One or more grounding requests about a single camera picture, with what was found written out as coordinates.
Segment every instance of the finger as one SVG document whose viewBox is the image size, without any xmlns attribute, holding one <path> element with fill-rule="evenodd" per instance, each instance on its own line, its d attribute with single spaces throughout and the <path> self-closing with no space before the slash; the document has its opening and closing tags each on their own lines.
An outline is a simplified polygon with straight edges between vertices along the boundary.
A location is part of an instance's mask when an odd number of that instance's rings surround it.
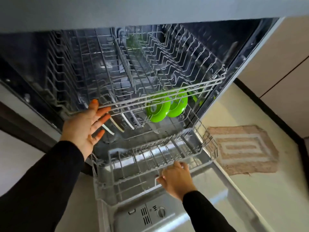
<svg viewBox="0 0 309 232">
<path fill-rule="evenodd" d="M 98 141 L 102 138 L 103 134 L 105 133 L 105 130 L 102 129 L 95 138 L 92 139 L 92 144 L 95 145 L 98 143 Z"/>
<path fill-rule="evenodd" d="M 189 166 L 185 162 L 180 162 L 180 165 L 183 167 L 184 170 L 189 171 Z"/>
<path fill-rule="evenodd" d="M 102 126 L 102 124 L 104 124 L 109 118 L 111 117 L 110 114 L 106 114 L 105 116 L 103 116 L 102 118 L 100 118 L 98 121 L 96 121 L 90 129 L 90 133 L 93 134 L 98 128 L 100 128 Z"/>
<path fill-rule="evenodd" d="M 96 112 L 98 111 L 98 100 L 93 99 L 88 106 L 88 109 L 85 111 L 88 117 L 92 118 L 95 116 Z"/>
<path fill-rule="evenodd" d="M 159 184 L 161 184 L 162 187 L 163 187 L 164 189 L 166 189 L 166 187 L 168 186 L 166 180 L 165 180 L 163 177 L 159 177 L 159 178 L 157 179 L 157 182 L 158 182 Z"/>
<path fill-rule="evenodd" d="M 176 161 L 176 160 L 174 161 L 174 164 L 173 164 L 173 165 L 174 165 L 174 167 L 176 167 L 176 168 L 182 168 L 181 165 L 180 165 L 180 163 L 179 163 L 178 161 Z"/>
<path fill-rule="evenodd" d="M 95 116 L 92 119 L 92 123 L 96 122 L 100 117 L 102 117 L 104 114 L 109 112 L 110 109 L 111 107 L 104 107 L 104 108 L 98 109 L 98 111 L 96 112 Z"/>
</svg>

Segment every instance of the dishwasher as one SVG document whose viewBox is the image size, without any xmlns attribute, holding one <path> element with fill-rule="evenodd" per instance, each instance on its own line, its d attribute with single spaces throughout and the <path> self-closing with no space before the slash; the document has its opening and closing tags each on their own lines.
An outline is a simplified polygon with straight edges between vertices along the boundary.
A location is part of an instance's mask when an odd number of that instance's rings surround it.
<svg viewBox="0 0 309 232">
<path fill-rule="evenodd" d="M 194 181 L 219 176 L 219 195 L 247 231 L 267 231 L 214 164 L 217 144 L 202 118 L 280 20 L 1 34 L 1 84 L 59 132 L 92 99 L 111 107 L 90 161 L 100 231 L 192 230 L 181 203 L 156 184 L 175 160 L 189 165 Z"/>
</svg>

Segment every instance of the left hand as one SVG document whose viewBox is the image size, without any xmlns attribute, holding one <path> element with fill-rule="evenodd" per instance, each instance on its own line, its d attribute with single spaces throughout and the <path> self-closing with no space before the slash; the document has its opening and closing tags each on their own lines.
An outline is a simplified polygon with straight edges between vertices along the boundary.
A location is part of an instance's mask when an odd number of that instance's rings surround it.
<svg viewBox="0 0 309 232">
<path fill-rule="evenodd" d="M 60 141 L 70 141 L 75 144 L 86 160 L 105 130 L 101 130 L 94 138 L 91 135 L 111 117 L 110 114 L 106 114 L 110 109 L 105 107 L 98 110 L 98 100 L 92 100 L 86 111 L 65 121 Z"/>
</svg>

